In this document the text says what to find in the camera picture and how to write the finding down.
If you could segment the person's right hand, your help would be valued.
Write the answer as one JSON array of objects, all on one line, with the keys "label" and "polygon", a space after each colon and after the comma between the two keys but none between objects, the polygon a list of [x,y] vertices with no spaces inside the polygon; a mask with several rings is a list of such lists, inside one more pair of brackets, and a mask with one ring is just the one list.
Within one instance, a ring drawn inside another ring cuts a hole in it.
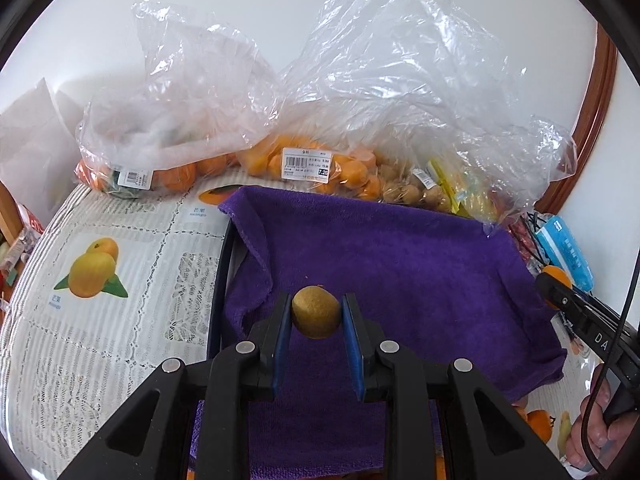
[{"label": "person's right hand", "polygon": [[[580,440],[580,430],[582,430],[582,419],[584,418],[586,407],[594,393],[594,387],[602,367],[603,365],[600,364],[593,371],[590,393],[582,399],[578,419],[575,420],[572,428],[570,428],[570,435],[565,443],[565,458],[567,463],[574,469],[585,470],[589,466],[589,460],[587,460],[582,440]],[[611,398],[611,387],[605,379],[598,390],[587,424],[587,437],[591,452],[605,468],[612,464],[639,419],[638,413],[631,412],[620,416],[611,425],[607,425],[603,419],[603,412],[608,407]]]}]

